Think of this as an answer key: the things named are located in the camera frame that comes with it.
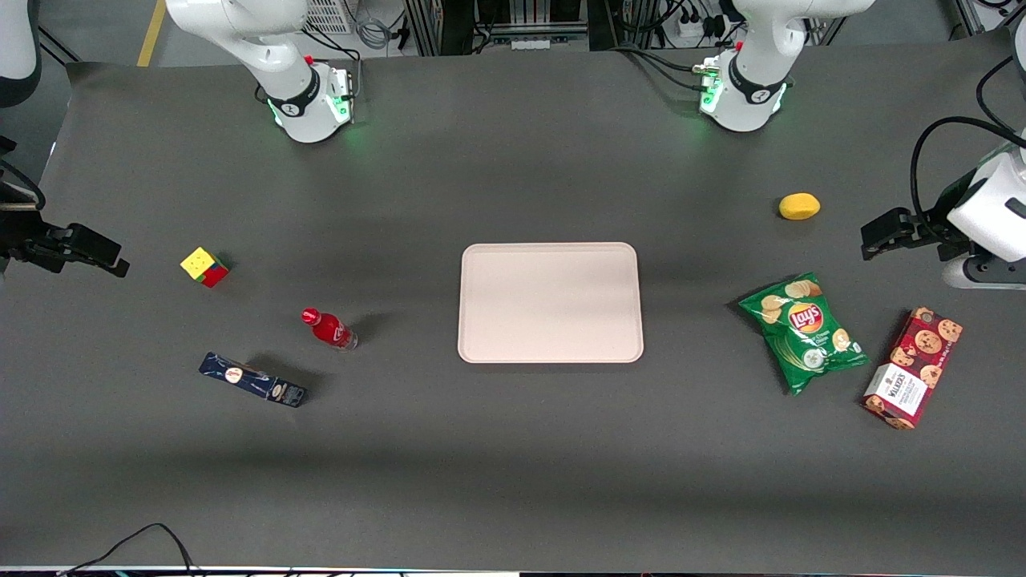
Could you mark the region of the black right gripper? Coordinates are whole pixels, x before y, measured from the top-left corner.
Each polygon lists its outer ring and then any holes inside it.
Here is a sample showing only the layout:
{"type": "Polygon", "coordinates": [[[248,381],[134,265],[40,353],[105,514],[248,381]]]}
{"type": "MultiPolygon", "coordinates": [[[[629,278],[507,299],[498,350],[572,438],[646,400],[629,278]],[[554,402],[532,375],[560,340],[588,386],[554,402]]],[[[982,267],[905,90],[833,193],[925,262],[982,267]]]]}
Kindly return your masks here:
{"type": "Polygon", "coordinates": [[[124,278],[131,264],[120,258],[121,244],[78,223],[65,228],[45,222],[40,211],[1,211],[1,253],[3,258],[32,263],[60,273],[67,263],[84,263],[124,278]],[[54,241],[55,248],[34,246],[37,241],[54,241]]]}

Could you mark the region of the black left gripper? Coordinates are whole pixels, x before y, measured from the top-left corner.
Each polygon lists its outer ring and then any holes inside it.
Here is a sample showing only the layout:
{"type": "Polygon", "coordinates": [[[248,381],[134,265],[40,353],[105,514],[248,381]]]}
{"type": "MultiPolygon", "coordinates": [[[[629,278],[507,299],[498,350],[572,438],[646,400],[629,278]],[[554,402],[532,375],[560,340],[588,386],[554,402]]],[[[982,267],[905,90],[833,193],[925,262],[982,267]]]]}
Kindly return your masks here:
{"type": "Polygon", "coordinates": [[[975,191],[974,172],[966,172],[946,186],[939,194],[933,208],[923,210],[919,178],[914,176],[914,211],[892,208],[862,226],[862,259],[872,260],[890,251],[919,248],[937,244],[939,260],[954,260],[961,256],[974,258],[981,248],[965,233],[960,232],[950,220],[950,211],[959,207],[975,191]],[[919,226],[924,232],[919,237],[919,226]]]}

